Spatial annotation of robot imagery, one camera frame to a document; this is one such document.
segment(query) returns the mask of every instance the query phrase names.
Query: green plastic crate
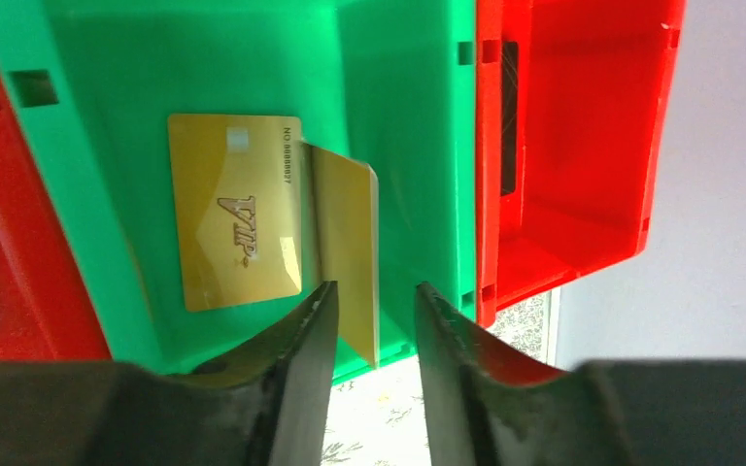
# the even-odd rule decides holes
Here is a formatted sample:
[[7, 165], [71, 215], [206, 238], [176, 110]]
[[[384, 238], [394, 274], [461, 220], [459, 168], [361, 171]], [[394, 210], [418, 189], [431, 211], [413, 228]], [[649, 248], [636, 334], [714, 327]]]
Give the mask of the green plastic crate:
[[[183, 372], [303, 297], [185, 310], [173, 113], [300, 117], [376, 170], [384, 364], [415, 351], [419, 282], [473, 318], [473, 38], [473, 0], [0, 0], [0, 73], [114, 358]], [[336, 381], [366, 370], [340, 343]]]

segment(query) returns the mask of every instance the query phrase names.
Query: black slot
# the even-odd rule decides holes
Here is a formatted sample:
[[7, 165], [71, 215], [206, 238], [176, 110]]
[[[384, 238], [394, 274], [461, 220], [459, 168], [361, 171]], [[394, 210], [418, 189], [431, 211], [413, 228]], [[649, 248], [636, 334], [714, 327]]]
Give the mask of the black slot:
[[516, 135], [519, 111], [519, 44], [502, 44], [501, 194], [516, 190]]

